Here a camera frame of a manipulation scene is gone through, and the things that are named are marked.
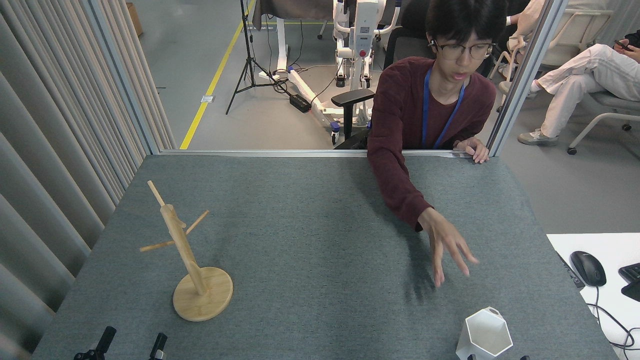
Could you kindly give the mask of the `person's right hand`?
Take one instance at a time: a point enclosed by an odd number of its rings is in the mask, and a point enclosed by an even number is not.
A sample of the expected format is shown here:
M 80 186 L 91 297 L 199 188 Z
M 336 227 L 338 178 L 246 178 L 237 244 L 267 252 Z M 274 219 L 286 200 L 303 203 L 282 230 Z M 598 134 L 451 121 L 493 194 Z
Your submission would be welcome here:
M 445 250 L 448 251 L 458 269 L 465 276 L 470 276 L 467 262 L 478 264 L 479 260 L 473 255 L 466 239 L 462 237 L 457 228 L 433 207 L 428 207 L 419 215 L 418 223 L 429 236 L 435 287 L 440 287 L 445 281 L 445 273 L 442 268 Z

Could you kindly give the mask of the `person's left hand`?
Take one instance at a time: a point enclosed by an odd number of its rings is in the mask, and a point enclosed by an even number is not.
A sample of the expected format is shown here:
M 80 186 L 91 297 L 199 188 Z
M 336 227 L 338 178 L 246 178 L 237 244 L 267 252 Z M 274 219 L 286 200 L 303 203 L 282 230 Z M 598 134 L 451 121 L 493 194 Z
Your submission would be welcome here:
M 469 137 L 462 141 L 455 141 L 453 150 L 465 152 L 471 155 L 475 164 L 484 164 L 489 161 L 489 149 L 477 137 Z

